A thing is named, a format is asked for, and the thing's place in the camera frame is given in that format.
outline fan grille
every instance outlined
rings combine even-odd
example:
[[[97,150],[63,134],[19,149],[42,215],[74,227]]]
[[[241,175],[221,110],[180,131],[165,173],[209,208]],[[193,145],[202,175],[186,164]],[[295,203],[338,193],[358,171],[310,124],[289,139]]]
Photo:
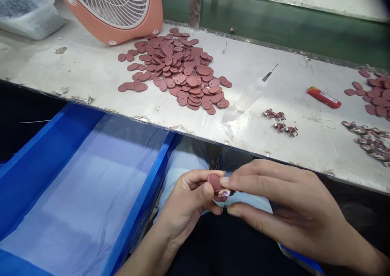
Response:
[[[130,29],[145,18],[149,0],[78,0],[91,13],[108,25]]]

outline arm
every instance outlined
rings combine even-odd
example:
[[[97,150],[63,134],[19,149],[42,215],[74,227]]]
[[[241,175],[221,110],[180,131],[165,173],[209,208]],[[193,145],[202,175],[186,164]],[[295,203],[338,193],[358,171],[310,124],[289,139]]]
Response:
[[[165,275],[179,249],[157,221],[116,276]]]
[[[210,210],[221,215],[222,209],[213,202],[214,189],[207,182],[210,173],[225,174],[193,170],[178,179],[156,223],[115,276],[165,275],[201,214]]]
[[[235,203],[227,211],[287,248],[362,275],[387,275],[390,271],[389,258],[349,225],[313,172],[257,159],[240,167],[230,178],[221,178],[221,184],[285,206],[269,214]]]

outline pants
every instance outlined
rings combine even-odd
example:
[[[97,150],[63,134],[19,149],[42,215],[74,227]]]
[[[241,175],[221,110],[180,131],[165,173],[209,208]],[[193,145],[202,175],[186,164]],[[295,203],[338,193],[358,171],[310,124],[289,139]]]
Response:
[[[252,161],[248,154],[235,150],[224,150],[218,159],[218,169],[226,171],[226,176],[230,176],[234,170]],[[165,181],[162,187],[162,194],[158,203],[158,214],[167,201],[179,177],[188,171],[196,169],[209,169],[209,159],[206,151],[206,144],[189,137],[183,137],[178,146],[172,151],[165,170]],[[236,192],[230,196],[226,202],[216,202],[220,207],[226,208],[230,204],[244,202],[272,213],[268,199],[247,193]]]

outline white plastic basket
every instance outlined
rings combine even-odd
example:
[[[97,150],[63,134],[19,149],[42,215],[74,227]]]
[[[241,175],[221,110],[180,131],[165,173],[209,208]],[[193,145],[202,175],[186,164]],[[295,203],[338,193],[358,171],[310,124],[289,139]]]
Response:
[[[41,40],[61,28],[65,21],[54,7],[54,0],[38,0],[42,6],[20,17],[0,18],[0,29]]]

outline fingernail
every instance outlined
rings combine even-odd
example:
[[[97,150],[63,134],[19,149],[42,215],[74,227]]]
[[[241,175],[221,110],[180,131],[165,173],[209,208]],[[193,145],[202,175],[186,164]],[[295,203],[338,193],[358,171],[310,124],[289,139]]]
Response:
[[[208,197],[211,194],[211,190],[207,187],[207,185],[203,184],[203,193]]]
[[[219,181],[221,183],[228,183],[230,181],[230,177],[224,176],[224,177],[220,178]]]

